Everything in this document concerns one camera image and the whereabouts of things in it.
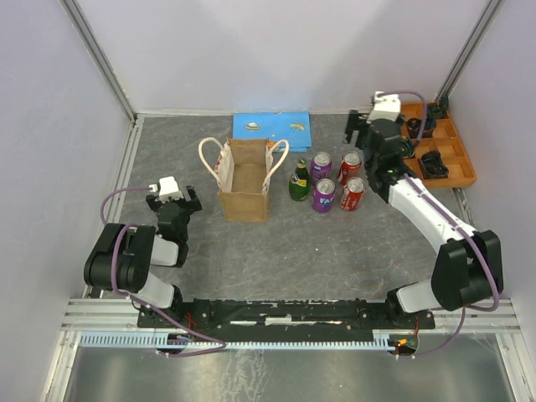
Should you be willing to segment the red cola can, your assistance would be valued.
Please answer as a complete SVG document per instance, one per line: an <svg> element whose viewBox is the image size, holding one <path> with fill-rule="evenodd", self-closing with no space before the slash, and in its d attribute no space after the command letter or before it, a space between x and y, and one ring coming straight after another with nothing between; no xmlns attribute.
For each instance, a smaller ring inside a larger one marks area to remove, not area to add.
<svg viewBox="0 0 536 402"><path fill-rule="evenodd" d="M349 178L343 188L340 206L346 211L355 211L365 193L365 183L361 178Z"/></svg>
<svg viewBox="0 0 536 402"><path fill-rule="evenodd" d="M345 185L350 178L358 176L361 166L362 159L357 152L344 153L338 170L338 181Z"/></svg>

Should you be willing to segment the burlap canvas bag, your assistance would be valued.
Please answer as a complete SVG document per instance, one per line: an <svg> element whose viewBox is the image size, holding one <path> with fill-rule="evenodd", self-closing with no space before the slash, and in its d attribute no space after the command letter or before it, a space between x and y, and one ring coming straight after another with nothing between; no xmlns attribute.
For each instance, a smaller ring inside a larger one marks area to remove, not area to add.
<svg viewBox="0 0 536 402"><path fill-rule="evenodd" d="M216 163L204 156L204 145L212 142L219 148ZM271 178L286 160L290 144L286 139L234 139L226 143L214 137L204 138L198 155L218 185L218 196L228 221L257 223L269 218Z"/></svg>

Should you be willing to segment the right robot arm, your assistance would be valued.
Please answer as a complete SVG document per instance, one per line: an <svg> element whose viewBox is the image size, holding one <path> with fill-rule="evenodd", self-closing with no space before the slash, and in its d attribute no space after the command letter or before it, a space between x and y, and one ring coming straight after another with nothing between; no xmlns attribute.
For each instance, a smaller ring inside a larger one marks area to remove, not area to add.
<svg viewBox="0 0 536 402"><path fill-rule="evenodd" d="M400 211L428 240L436 254L430 279L395 290L394 301L384 307L385 320L404 327L415 312L462 308L481 311L497 309L503 291L501 242L491 230L479 231L457 218L441 204L405 163L396 120L368 121L350 111L345 129L363 152L369 187Z"/></svg>

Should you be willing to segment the green topped dark can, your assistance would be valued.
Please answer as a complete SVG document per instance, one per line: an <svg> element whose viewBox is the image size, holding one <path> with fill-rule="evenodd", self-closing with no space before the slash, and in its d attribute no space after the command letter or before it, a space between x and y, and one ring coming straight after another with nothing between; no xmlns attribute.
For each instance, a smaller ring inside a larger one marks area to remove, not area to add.
<svg viewBox="0 0 536 402"><path fill-rule="evenodd" d="M303 201L307 198L311 187L311 179L307 170L307 160L300 158L290 176L289 194L294 201Z"/></svg>

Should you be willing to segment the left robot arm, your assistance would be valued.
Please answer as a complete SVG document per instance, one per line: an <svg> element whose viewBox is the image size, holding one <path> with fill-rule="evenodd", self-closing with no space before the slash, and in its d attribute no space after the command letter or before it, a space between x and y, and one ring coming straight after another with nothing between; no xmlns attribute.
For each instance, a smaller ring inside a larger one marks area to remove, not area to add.
<svg viewBox="0 0 536 402"><path fill-rule="evenodd" d="M128 226L106 223L85 263L86 285L132 297L147 308L156 307L157 318L175 327L185 317L177 286L150 272L155 266L181 268L188 256L188 224L202 209L195 187L182 192L176 183L147 188L146 203L157 225Z"/></svg>

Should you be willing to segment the purple soda can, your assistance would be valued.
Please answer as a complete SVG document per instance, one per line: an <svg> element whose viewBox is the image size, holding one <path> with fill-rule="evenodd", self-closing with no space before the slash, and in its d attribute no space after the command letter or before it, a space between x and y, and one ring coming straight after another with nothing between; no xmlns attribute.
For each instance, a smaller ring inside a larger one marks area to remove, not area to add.
<svg viewBox="0 0 536 402"><path fill-rule="evenodd" d="M311 160L310 177L313 184L324 179L330 173L332 168L332 159L326 152L318 152Z"/></svg>
<svg viewBox="0 0 536 402"><path fill-rule="evenodd" d="M312 208L318 213L327 213L331 210L335 198L336 186L329 178L317 181L313 189Z"/></svg>

